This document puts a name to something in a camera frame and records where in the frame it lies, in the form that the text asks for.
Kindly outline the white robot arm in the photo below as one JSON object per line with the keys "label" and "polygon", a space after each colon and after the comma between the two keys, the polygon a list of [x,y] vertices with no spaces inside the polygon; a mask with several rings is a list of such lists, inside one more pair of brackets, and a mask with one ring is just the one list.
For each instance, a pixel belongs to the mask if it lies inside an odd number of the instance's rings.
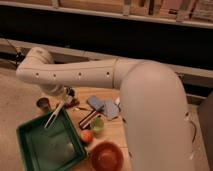
{"label": "white robot arm", "polygon": [[56,64],[34,47],[16,75],[49,95],[64,86],[118,89],[132,170],[195,171],[186,93],[169,66],[126,58]]}

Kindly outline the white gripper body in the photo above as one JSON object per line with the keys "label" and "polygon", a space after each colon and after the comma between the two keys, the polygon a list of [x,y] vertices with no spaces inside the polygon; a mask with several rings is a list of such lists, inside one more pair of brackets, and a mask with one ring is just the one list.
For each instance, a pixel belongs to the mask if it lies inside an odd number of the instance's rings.
{"label": "white gripper body", "polygon": [[52,93],[52,96],[58,100],[63,100],[66,104],[70,104],[74,99],[75,91],[72,87],[59,87]]}

